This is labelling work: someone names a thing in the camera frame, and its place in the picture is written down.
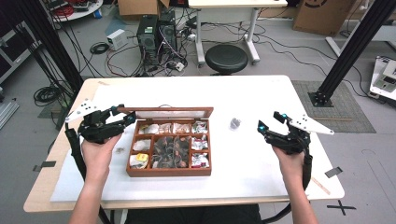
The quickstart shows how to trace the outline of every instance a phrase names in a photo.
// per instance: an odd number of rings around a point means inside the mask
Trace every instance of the forearm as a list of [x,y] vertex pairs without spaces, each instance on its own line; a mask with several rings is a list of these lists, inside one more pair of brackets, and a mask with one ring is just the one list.
[[306,198],[303,185],[299,182],[287,185],[290,197],[291,213],[294,224],[318,223],[314,210]]
[[85,182],[69,223],[96,223],[104,185]]

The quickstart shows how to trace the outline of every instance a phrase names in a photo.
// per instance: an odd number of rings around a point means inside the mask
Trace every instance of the chair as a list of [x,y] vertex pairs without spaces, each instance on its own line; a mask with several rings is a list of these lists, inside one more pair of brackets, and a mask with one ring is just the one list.
[[206,52],[205,61],[211,69],[218,72],[212,76],[229,76],[247,66],[248,56],[237,46],[220,44]]

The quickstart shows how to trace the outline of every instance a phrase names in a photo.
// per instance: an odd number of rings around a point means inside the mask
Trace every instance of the human arm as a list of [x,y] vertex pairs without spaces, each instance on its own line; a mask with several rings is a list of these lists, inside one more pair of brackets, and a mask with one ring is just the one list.
[[273,150],[279,158],[280,171],[290,197],[293,223],[318,223],[303,188],[304,153],[288,155],[282,149],[274,146]]
[[120,134],[114,136],[102,145],[83,141],[81,148],[87,174],[69,223],[96,223],[112,150],[120,137]]

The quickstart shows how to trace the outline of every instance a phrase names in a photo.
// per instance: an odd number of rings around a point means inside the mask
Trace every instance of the black metal pole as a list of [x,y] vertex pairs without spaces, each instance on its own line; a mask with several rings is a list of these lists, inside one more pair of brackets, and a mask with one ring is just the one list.
[[369,8],[359,27],[346,43],[329,75],[316,92],[309,92],[314,106],[326,106],[349,69],[396,8],[395,0],[376,0]]
[[17,0],[15,1],[15,7],[34,35],[46,48],[75,96],[77,96],[83,80],[58,34],[53,30],[49,21],[52,18],[48,17],[39,0]]

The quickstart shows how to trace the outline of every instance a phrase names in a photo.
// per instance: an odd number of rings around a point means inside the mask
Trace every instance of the robotic hand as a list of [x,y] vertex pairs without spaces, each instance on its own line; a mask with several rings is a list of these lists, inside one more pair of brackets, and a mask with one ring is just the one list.
[[314,121],[307,115],[302,115],[300,119],[292,119],[286,114],[281,115],[276,111],[274,112],[274,118],[281,123],[286,121],[286,125],[289,128],[287,135],[270,131],[268,126],[261,120],[259,120],[257,131],[264,136],[265,142],[285,150],[287,154],[304,151],[305,154],[309,155],[308,150],[311,143],[309,132],[334,134],[334,131]]
[[97,110],[84,116],[78,132],[81,133],[85,140],[98,144],[103,144],[105,139],[123,133],[125,127],[136,121],[135,112],[126,115],[122,120],[106,124],[106,120],[110,117],[110,112],[111,115],[116,116],[120,113],[117,110],[120,107],[124,107],[124,105],[112,106],[104,111]]
[[[311,180],[313,160],[313,157],[309,154],[309,144],[311,143],[310,132],[334,134],[334,131],[309,118],[307,115],[302,115],[297,119],[292,119],[286,114],[281,115],[276,111],[274,113],[274,118],[281,123],[285,123],[286,121],[286,125],[289,128],[287,135],[270,131],[268,126],[266,126],[261,120],[259,120],[257,131],[264,136],[266,143],[283,149],[287,154],[304,152],[303,188],[306,189]],[[264,219],[262,223],[278,221],[290,211],[291,206],[289,203],[278,214]]]
[[103,144],[105,139],[123,133],[127,126],[136,121],[136,113],[132,112],[123,117],[122,120],[106,124],[110,114],[112,116],[118,115],[120,113],[118,109],[121,107],[124,107],[124,105],[111,106],[107,110],[100,111],[95,110],[96,106],[91,101],[84,101],[74,113],[66,118],[66,135],[69,137],[68,132],[70,132],[67,123],[83,116],[84,120],[78,127],[78,133],[89,142]]

